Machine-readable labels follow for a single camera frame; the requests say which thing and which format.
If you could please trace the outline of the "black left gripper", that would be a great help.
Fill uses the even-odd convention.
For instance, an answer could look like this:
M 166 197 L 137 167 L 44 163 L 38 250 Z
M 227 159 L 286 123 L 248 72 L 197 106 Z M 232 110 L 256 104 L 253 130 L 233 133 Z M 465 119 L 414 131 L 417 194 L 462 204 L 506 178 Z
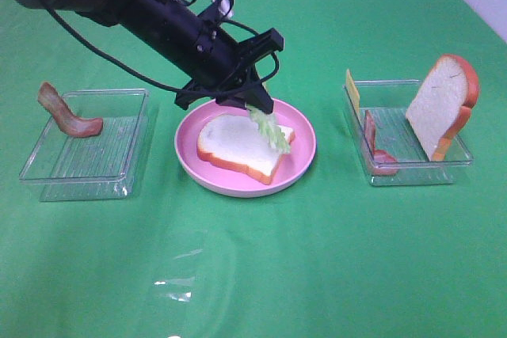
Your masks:
M 135 0 L 130 31 L 190 77 L 175 98 L 180 108 L 210 97 L 219 105 L 250 105 L 271 114 L 273 99 L 255 64 L 282 51 L 284 38 L 271 28 L 238 42 L 213 19 L 218 15 L 216 6 L 197 16 L 174 0 Z

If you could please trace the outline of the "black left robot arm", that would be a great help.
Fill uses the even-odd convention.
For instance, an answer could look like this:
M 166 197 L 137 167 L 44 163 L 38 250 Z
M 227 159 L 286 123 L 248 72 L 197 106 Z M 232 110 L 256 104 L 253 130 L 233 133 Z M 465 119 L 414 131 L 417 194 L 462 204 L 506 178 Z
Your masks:
M 283 37 L 270 29 L 235 40 L 223 30 L 223 24 L 231 23 L 234 0 L 215 0 L 201 13 L 192 12 L 189 0 L 15 1 L 53 17 L 69 10 L 99 25 L 123 26 L 189 76 L 175 92 L 180 108 L 210 97 L 224 106 L 273 111 L 273 99 L 256 65 L 282 51 Z

